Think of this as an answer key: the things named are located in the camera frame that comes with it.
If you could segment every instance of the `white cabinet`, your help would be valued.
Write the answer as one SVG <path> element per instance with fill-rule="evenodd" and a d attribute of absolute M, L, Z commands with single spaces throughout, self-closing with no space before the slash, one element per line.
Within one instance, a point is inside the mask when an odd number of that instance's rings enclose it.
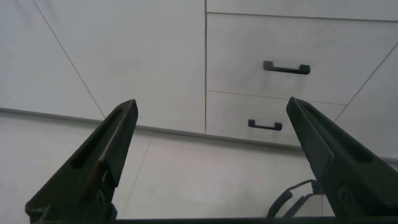
<path fill-rule="evenodd" d="M 299 146 L 299 140 L 286 113 L 288 100 L 230 93 L 207 93 L 206 134 L 229 138 L 248 139 Z M 336 119 L 342 105 L 310 102 L 331 120 Z M 248 120 L 256 125 L 275 127 L 281 130 L 251 128 Z"/>
<path fill-rule="evenodd" d="M 0 2 L 0 108 L 104 118 L 33 1 Z"/>
<path fill-rule="evenodd" d="M 205 132 L 204 1 L 36 3 L 105 115 L 135 98 L 138 125 Z"/>
<path fill-rule="evenodd" d="M 395 47 L 336 120 L 369 150 L 393 159 L 398 159 L 397 62 Z"/>
<path fill-rule="evenodd" d="M 396 0 L 207 0 L 207 12 L 398 21 Z"/>
<path fill-rule="evenodd" d="M 208 14 L 207 90 L 346 105 L 397 40 L 398 22 Z"/>

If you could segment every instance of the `cabinet door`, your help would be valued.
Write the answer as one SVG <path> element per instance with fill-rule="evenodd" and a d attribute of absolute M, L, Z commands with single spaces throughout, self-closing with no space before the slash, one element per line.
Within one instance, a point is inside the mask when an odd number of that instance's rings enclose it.
<path fill-rule="evenodd" d="M 135 98 L 138 125 L 205 132 L 204 1 L 36 3 L 105 115 Z"/>
<path fill-rule="evenodd" d="M 0 2 L 0 108 L 104 118 L 31 0 Z"/>
<path fill-rule="evenodd" d="M 343 110 L 337 125 L 381 157 L 398 159 L 398 48 Z"/>

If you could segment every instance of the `white drawer front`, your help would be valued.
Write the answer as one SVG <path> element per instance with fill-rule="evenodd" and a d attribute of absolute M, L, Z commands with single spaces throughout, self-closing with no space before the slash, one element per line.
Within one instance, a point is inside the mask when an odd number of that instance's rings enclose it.
<path fill-rule="evenodd" d="M 347 104 L 398 41 L 398 22 L 209 14 L 207 90 Z M 270 72 L 309 65 L 308 75 Z"/>
<path fill-rule="evenodd" d="M 299 140 L 286 113 L 287 102 L 285 99 L 208 91 L 206 134 L 299 146 Z M 332 120 L 344 108 L 342 105 L 326 103 L 311 104 Z M 282 123 L 282 130 L 250 128 L 249 119 L 254 119 L 256 125 L 261 126 Z"/>
<path fill-rule="evenodd" d="M 207 0 L 207 12 L 398 21 L 396 0 Z"/>

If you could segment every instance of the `black cable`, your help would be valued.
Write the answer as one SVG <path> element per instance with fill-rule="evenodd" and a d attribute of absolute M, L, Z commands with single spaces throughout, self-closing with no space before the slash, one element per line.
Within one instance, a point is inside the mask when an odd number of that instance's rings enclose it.
<path fill-rule="evenodd" d="M 315 189 L 315 186 L 318 186 L 316 180 L 305 180 L 299 184 L 289 187 L 271 205 L 271 207 L 268 210 L 267 218 L 275 218 L 276 214 L 278 213 L 280 208 L 282 208 L 283 204 L 293 197 L 293 194 L 290 191 L 296 189 L 297 187 L 301 187 L 307 183 L 311 183 L 314 194 L 316 194 L 316 192 L 319 191 L 318 189 Z"/>

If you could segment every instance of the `kitchen cabinet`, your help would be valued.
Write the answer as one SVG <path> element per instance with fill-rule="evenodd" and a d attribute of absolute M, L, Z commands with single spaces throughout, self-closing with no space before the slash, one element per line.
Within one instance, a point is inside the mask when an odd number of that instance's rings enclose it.
<path fill-rule="evenodd" d="M 104 118 L 33 1 L 0 2 L 0 108 Z"/>
<path fill-rule="evenodd" d="M 205 132 L 204 1 L 35 1 L 105 115 Z"/>

